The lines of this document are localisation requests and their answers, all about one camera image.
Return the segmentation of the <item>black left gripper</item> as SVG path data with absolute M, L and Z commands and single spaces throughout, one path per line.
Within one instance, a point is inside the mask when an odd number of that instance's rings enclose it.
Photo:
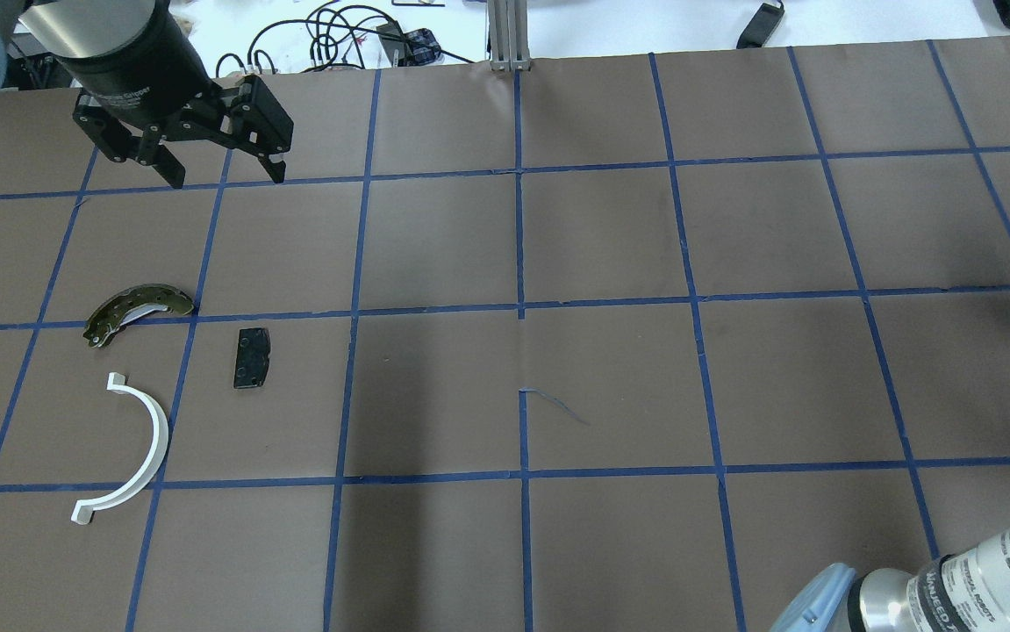
M 220 88 L 168 9 L 50 9 L 48 51 L 80 83 L 73 120 L 109 161 L 181 189 L 164 141 L 210 140 L 284 183 L 295 121 L 257 75 Z

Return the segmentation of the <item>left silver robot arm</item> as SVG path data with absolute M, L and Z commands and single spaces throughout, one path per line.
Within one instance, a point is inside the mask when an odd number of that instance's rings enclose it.
M 291 116 L 257 75 L 212 80 L 167 1 L 0 1 L 0 89 L 16 24 L 80 84 L 73 120 L 108 161 L 143 165 L 179 189 L 185 167 L 170 145 L 204 140 L 285 180 Z

